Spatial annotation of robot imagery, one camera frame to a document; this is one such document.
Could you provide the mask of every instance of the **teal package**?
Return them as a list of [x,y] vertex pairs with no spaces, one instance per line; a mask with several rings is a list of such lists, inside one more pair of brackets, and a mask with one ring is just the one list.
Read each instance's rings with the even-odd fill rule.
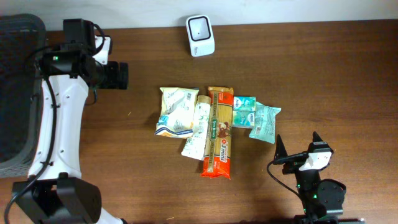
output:
[[235,128],[253,128],[254,112],[250,111],[232,111],[232,127]]
[[256,111],[256,97],[254,96],[234,96],[235,111]]
[[257,102],[254,127],[250,132],[249,137],[274,144],[275,117],[280,111],[280,108],[264,106],[263,104]]

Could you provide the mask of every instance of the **green label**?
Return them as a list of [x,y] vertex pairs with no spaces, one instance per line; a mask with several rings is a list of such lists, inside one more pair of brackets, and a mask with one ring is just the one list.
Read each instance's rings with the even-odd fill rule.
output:
[[211,119],[211,136],[210,140],[214,141],[217,138],[217,123],[218,120],[217,118],[212,118]]

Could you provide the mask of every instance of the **barcode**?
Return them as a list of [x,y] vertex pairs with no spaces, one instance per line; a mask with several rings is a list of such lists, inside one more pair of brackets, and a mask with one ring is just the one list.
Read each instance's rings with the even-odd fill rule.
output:
[[261,127],[256,127],[256,134],[260,134]]

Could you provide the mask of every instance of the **white device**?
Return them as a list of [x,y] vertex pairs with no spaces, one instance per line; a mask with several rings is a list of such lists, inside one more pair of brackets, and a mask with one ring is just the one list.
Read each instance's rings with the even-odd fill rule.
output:
[[186,21],[191,55],[200,57],[212,54],[215,50],[213,30],[209,17],[191,16]]
[[[96,47],[102,42],[102,37],[96,37]],[[110,37],[105,37],[103,49],[94,55],[99,63],[108,63]],[[49,180],[58,178],[62,172],[68,173],[69,177],[81,179],[79,164],[79,141],[80,126],[83,107],[88,96],[88,86],[86,82],[78,78],[70,78],[70,75],[50,76],[49,81],[55,94],[57,102],[57,129],[55,132],[55,142],[50,162],[39,180]],[[43,88],[43,113],[40,125],[39,143],[37,144],[36,155],[29,169],[28,177],[36,175],[42,168],[42,161],[49,153],[49,145],[52,130],[52,100],[50,90],[46,82],[42,81]],[[101,209],[101,215],[97,224],[123,224],[120,218],[113,217],[104,208]]]

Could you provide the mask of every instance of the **white wall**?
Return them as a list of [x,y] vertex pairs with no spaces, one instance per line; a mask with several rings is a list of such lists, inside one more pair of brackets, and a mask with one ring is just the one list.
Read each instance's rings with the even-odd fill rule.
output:
[[0,15],[28,12],[47,30],[84,18],[102,28],[184,26],[206,14],[213,25],[398,19],[398,0],[0,0]]

